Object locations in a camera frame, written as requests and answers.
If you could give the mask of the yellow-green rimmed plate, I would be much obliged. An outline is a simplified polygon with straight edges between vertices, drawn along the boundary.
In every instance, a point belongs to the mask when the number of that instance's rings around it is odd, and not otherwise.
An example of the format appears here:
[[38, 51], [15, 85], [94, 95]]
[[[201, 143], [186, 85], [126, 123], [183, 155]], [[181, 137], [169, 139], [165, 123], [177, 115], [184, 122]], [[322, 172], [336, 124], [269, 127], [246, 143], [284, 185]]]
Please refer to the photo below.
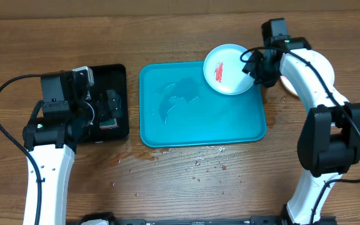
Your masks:
[[282, 85], [294, 96], [298, 96], [295, 88], [291, 84], [290, 80], [286, 76], [281, 76], [280, 80], [282, 82]]

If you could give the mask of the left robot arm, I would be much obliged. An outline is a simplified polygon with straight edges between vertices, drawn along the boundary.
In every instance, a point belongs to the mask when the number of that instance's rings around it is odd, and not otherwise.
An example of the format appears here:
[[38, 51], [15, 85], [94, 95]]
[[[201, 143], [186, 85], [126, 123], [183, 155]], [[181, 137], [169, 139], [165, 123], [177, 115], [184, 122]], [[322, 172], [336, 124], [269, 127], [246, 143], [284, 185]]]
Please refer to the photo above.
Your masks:
[[24, 147], [29, 151], [24, 224], [65, 224], [78, 144], [128, 135], [124, 81], [88, 67], [41, 77], [43, 99], [23, 129]]

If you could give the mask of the white plate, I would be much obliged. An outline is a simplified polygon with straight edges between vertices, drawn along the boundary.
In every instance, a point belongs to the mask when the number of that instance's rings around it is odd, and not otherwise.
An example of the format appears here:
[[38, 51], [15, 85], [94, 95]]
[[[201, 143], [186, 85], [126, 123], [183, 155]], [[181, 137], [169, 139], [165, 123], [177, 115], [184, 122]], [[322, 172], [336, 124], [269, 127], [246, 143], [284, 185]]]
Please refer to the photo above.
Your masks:
[[[322, 54], [307, 49], [295, 49], [291, 52], [309, 62], [319, 73], [329, 89], [334, 86], [334, 69]], [[324, 92], [324, 88], [315, 72], [307, 66], [305, 62], [302, 62], [289, 53], [282, 55], [280, 72], [283, 76], [287, 77], [297, 91], [303, 90], [309, 93], [313, 93], [314, 91]]]

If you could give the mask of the green and brown sponge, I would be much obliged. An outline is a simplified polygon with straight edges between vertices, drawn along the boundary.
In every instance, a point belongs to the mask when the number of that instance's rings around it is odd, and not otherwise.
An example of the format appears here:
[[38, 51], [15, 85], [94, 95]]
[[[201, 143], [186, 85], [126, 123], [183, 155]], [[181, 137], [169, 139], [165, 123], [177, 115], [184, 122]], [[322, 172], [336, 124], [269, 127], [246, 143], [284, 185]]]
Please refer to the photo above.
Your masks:
[[116, 129], [118, 127], [119, 126], [116, 118], [110, 119], [108, 121], [102, 121], [99, 123], [100, 129]]

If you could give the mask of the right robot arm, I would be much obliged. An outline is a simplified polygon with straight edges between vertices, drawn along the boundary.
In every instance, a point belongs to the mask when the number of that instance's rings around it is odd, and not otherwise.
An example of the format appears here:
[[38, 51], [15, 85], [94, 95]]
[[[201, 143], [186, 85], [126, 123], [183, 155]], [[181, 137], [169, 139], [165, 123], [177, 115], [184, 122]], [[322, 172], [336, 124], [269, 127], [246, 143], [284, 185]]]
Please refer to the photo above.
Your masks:
[[291, 37], [283, 18], [261, 26], [263, 46], [240, 59], [242, 71], [254, 83], [270, 88], [286, 77], [304, 105], [307, 118], [297, 142], [302, 174], [293, 197], [270, 224], [336, 224], [321, 217], [331, 188], [346, 183], [343, 174], [360, 160], [360, 103], [349, 102], [325, 79], [334, 75], [331, 63], [304, 37]]

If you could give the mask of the light blue rimmed plate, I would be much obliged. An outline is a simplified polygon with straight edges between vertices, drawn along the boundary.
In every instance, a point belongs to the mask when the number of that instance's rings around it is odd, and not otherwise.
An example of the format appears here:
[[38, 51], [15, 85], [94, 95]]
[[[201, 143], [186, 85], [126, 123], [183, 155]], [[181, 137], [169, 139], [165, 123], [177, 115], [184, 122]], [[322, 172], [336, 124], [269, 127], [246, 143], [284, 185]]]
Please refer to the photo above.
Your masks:
[[215, 47], [205, 58], [203, 73], [206, 82], [217, 92], [237, 95], [254, 85], [249, 73], [243, 72], [245, 62], [240, 60], [245, 47], [237, 44], [223, 44]]

